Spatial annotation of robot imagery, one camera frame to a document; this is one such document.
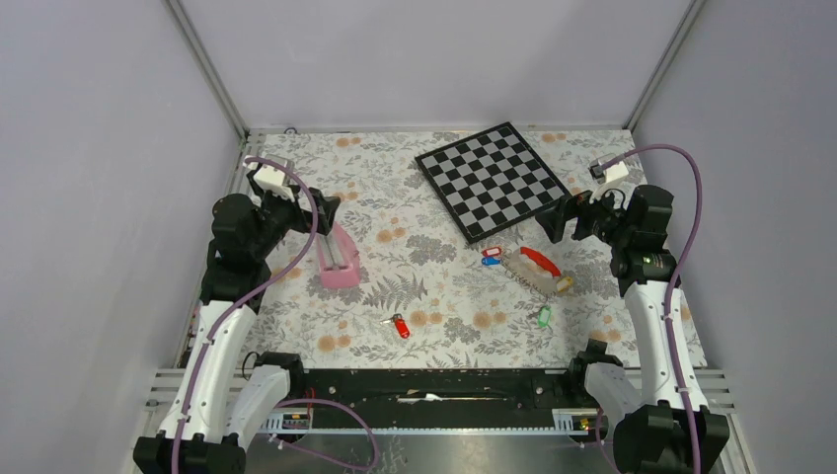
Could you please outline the blue tag key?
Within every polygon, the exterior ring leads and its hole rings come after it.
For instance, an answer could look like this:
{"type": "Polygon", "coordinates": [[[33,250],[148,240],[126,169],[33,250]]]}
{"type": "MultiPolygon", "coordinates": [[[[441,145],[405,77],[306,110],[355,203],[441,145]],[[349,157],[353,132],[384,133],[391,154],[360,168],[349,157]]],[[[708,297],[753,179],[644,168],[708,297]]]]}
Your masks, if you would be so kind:
{"type": "Polygon", "coordinates": [[[501,259],[495,257],[483,257],[481,263],[486,267],[496,266],[501,264],[501,259]]]}

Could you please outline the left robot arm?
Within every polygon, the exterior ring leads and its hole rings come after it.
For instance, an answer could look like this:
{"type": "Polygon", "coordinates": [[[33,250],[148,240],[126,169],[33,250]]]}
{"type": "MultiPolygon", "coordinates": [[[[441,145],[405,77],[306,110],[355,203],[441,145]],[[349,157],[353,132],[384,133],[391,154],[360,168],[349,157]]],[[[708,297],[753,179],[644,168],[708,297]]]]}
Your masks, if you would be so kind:
{"type": "Polygon", "coordinates": [[[313,189],[315,207],[292,187],[292,199],[261,192],[221,198],[212,208],[212,239],[201,282],[197,332],[171,409],[153,436],[140,437],[132,458],[143,473],[242,473],[247,450],[277,403],[305,396],[303,375],[288,368],[299,359],[281,355],[261,362],[234,403],[228,401],[238,355],[262,297],[273,279],[267,256],[289,231],[328,235],[341,204],[313,189]]]}

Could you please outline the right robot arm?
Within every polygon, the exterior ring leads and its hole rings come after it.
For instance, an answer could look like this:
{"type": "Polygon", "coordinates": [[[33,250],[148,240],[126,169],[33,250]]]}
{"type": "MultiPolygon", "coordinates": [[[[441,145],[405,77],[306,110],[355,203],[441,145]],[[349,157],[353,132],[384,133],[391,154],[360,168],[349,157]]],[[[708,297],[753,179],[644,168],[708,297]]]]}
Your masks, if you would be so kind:
{"type": "Polygon", "coordinates": [[[610,424],[622,473],[708,473],[728,439],[726,417],[711,412],[689,360],[682,327],[679,261],[664,247],[673,196],[652,185],[634,189],[624,208],[591,191],[561,197],[536,220],[553,243],[575,223],[576,241],[596,237],[611,249],[610,269],[638,342],[642,384],[603,353],[579,354],[582,370],[566,391],[581,407],[598,403],[610,424]]]}

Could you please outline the pink plastic box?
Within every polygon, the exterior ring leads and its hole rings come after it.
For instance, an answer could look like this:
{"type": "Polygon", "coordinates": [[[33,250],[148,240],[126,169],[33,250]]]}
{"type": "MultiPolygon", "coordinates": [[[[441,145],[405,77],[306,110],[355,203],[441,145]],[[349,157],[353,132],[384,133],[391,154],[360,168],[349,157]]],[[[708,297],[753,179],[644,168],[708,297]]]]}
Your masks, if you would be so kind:
{"type": "Polygon", "coordinates": [[[324,288],[344,289],[360,285],[359,251],[338,223],[332,225],[328,235],[318,235],[316,244],[319,277],[324,288]]]}

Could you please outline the black grey checkerboard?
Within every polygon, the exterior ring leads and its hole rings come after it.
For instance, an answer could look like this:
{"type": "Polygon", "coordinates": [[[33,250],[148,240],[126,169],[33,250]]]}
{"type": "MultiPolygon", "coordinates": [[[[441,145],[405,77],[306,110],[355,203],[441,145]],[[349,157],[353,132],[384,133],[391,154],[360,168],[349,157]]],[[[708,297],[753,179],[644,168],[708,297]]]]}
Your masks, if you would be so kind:
{"type": "Polygon", "coordinates": [[[508,121],[425,152],[416,163],[469,244],[570,193],[508,121]]]}

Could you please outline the green tag key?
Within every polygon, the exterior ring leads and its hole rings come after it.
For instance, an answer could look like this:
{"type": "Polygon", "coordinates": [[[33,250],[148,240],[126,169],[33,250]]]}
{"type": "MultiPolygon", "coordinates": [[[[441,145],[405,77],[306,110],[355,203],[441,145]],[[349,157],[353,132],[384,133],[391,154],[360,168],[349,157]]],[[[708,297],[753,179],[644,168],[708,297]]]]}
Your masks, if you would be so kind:
{"type": "Polygon", "coordinates": [[[549,326],[552,317],[552,308],[549,305],[542,306],[537,313],[537,325],[539,328],[549,326]]]}

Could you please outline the floral table mat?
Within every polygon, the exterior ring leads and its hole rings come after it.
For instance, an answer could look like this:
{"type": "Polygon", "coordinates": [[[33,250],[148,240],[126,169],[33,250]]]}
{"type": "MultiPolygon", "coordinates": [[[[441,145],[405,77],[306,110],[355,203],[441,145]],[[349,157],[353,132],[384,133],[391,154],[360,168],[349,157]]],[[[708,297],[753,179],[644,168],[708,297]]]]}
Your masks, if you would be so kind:
{"type": "Polygon", "coordinates": [[[640,363],[631,317],[600,241],[552,244],[534,220],[478,244],[466,242],[416,163],[463,137],[456,131],[271,134],[261,149],[293,161],[304,182],[339,197],[337,220],[354,240],[361,283],[321,285],[317,255],[295,256],[305,237],[288,234],[269,257],[277,282],[265,293],[245,353],[282,352],[308,368],[563,367],[589,339],[624,365],[640,363]],[[545,254],[572,280],[549,302],[482,251],[522,246],[545,254]],[[400,313],[402,339],[381,321],[400,313]]]}

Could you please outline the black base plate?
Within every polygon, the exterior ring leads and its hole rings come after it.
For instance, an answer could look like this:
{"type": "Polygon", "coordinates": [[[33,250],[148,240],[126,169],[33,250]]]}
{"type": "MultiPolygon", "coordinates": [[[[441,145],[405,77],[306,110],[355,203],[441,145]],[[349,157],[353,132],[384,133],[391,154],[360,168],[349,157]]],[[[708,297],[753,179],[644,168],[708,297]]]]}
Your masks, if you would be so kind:
{"type": "Polygon", "coordinates": [[[550,430],[592,425],[599,409],[561,369],[305,369],[290,377],[316,429],[550,430]]]}

